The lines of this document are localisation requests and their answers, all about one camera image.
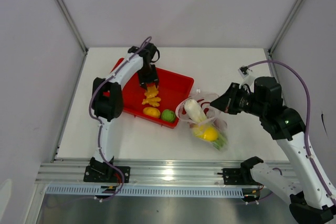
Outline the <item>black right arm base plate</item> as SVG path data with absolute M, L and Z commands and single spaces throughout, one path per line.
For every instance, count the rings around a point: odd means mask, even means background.
M 252 179 L 250 171 L 244 168 L 223 168 L 217 174 L 222 175 L 225 185 L 258 185 L 258 182 Z

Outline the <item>green white leek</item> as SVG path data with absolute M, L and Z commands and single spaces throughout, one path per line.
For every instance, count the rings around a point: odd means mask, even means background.
M 188 99 L 183 105 L 186 115 L 189 118 L 189 126 L 192 128 L 199 127 L 201 125 L 212 126 L 218 131 L 218 139 L 210 143 L 215 149 L 222 150 L 227 144 L 226 129 L 227 123 L 215 115 L 215 112 L 210 110 L 207 106 L 209 102 L 205 102 L 206 107 L 203 109 L 201 105 L 194 99 Z

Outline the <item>yellow ginger root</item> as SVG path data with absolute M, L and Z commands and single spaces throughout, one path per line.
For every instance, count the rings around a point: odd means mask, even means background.
M 147 86 L 147 90 L 144 95 L 145 98 L 142 100 L 142 105 L 150 105 L 154 108 L 160 106 L 161 98 L 158 97 L 159 91 L 156 85 Z

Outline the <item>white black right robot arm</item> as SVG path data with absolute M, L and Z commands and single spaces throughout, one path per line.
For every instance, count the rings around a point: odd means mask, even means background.
M 334 218 L 335 187 L 314 157 L 305 134 L 307 124 L 296 110 L 283 104 L 281 85 L 275 78 L 256 78 L 253 92 L 233 82 L 210 105 L 231 115 L 245 112 L 259 117 L 262 128 L 283 150 L 299 181 L 294 184 L 255 156 L 241 163 L 239 176 L 244 183 L 256 181 L 266 186 L 289 206 L 297 223 L 327 223 Z

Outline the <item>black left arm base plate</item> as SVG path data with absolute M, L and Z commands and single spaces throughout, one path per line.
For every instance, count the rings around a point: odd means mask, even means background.
M 87 166 L 83 181 L 87 183 L 121 183 L 122 176 L 120 172 L 110 166 L 102 169 Z

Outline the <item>clear zip top bag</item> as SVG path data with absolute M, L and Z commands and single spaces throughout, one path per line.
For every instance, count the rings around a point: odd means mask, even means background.
M 228 125 L 221 112 L 211 106 L 211 102 L 218 97 L 216 93 L 197 89 L 176 107 L 175 115 L 180 121 L 188 124 L 194 138 L 223 151 L 228 145 Z

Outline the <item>yellow lemon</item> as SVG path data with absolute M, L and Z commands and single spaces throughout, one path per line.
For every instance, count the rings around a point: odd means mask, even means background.
M 192 128 L 195 137 L 208 142 L 213 142 L 218 139 L 218 131 L 212 126 L 201 125 Z

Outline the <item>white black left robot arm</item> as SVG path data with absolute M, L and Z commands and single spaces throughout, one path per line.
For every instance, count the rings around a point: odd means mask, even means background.
M 159 57 L 160 52 L 153 43 L 147 42 L 141 47 L 133 46 L 106 78 L 94 79 L 89 115 L 99 125 L 98 147 L 93 158 L 99 163 L 105 163 L 99 165 L 95 172 L 102 182 L 108 182 L 114 176 L 110 162 L 114 158 L 112 142 L 117 137 L 116 120 L 124 108 L 122 90 L 134 74 L 138 75 L 139 85 L 144 90 L 159 85 L 153 60 L 155 55 Z

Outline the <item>green custard apple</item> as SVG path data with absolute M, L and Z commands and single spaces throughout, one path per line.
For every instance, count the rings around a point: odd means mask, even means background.
M 162 113 L 161 113 L 161 120 L 165 121 L 165 122 L 169 122 L 169 123 L 173 123 L 176 119 L 176 115 L 175 112 L 169 109 L 165 109 Z

